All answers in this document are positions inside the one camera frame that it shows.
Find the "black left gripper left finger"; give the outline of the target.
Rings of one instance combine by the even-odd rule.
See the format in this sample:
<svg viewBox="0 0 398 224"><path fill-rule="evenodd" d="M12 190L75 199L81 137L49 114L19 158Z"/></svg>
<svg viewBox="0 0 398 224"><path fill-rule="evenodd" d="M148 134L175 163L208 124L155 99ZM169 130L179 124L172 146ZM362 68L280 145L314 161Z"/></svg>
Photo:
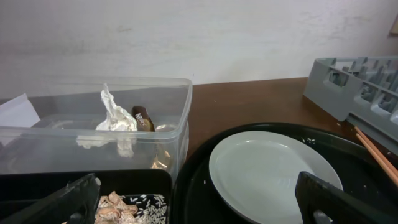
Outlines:
<svg viewBox="0 0 398 224"><path fill-rule="evenodd" d="M40 199L2 200L1 223L94 223L101 182L94 174Z"/></svg>

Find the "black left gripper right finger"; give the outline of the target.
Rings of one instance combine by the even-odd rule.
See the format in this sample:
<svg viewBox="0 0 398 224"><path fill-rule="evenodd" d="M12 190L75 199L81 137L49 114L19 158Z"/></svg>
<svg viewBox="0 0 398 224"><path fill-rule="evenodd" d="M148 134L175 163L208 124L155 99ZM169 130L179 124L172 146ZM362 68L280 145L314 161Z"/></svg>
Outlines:
<svg viewBox="0 0 398 224"><path fill-rule="evenodd" d="M309 223L397 223L388 215L309 172L300 172L295 197L304 224Z"/></svg>

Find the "food scraps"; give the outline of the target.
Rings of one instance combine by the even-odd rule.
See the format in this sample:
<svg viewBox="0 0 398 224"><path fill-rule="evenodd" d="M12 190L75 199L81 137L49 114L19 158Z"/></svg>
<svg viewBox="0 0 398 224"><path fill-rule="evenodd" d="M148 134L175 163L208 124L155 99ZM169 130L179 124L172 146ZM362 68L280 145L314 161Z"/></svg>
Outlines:
<svg viewBox="0 0 398 224"><path fill-rule="evenodd" d="M100 197L94 224L168 224L169 206L161 194Z"/></svg>

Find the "grey round plate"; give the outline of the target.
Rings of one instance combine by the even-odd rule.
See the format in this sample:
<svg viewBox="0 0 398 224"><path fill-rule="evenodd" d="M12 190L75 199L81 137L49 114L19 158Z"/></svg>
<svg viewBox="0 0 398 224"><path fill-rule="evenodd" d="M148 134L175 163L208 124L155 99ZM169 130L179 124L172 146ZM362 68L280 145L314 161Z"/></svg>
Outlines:
<svg viewBox="0 0 398 224"><path fill-rule="evenodd" d="M330 163L310 146L267 131L245 131L221 140L211 152L215 189L252 223L301 223L295 198L299 173L309 172L342 189Z"/></svg>

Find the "wooden chopstick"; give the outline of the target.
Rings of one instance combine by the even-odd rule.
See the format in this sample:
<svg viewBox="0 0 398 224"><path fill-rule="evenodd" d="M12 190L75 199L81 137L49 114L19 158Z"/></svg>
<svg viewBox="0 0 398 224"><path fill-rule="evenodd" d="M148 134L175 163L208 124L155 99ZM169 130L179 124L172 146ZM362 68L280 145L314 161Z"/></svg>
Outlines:
<svg viewBox="0 0 398 224"><path fill-rule="evenodd" d="M377 161L377 163L382 167L383 171L388 175L388 177L393 181L395 185L397 185L397 176L393 171L389 168L389 166L376 154L376 152L370 147L370 145L359 135L356 134L356 137L362 142L368 152L373 156L373 158Z"/></svg>
<svg viewBox="0 0 398 224"><path fill-rule="evenodd" d="M381 153L381 151L366 137L366 135L357 126L355 126L354 129L356 130L356 134L359 134L370 145L370 147L376 152L376 154L389 166L389 168L397 176L397 169L389 162L389 160Z"/></svg>

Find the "white tissue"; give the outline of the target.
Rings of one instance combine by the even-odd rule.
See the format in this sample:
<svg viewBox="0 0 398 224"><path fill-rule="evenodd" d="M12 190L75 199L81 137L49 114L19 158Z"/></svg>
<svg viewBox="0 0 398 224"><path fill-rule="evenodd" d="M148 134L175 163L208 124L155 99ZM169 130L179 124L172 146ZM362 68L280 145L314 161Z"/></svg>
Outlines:
<svg viewBox="0 0 398 224"><path fill-rule="evenodd" d="M101 101L106 108L106 119L96 127L96 131L122 131L122 132L136 132L137 121L121 106L114 102L114 96L110 93L108 85L103 84L101 91ZM133 157L133 145L136 143L131 138L113 138L105 136L78 136L76 143L85 148L101 147L116 141L118 154L121 157Z"/></svg>

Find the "gold foil wrapper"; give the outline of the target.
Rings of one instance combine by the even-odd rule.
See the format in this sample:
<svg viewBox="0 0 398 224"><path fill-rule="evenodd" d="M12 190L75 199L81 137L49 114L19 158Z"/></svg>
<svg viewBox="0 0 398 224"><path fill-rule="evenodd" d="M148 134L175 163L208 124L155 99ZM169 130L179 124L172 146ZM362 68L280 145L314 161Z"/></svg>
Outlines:
<svg viewBox="0 0 398 224"><path fill-rule="evenodd" d="M154 124L143 106L133 106L131 113L137 121L137 128L139 131L155 132ZM171 156L168 151L165 150L160 141L155 140L156 155L152 164L153 169L168 170L171 163Z"/></svg>

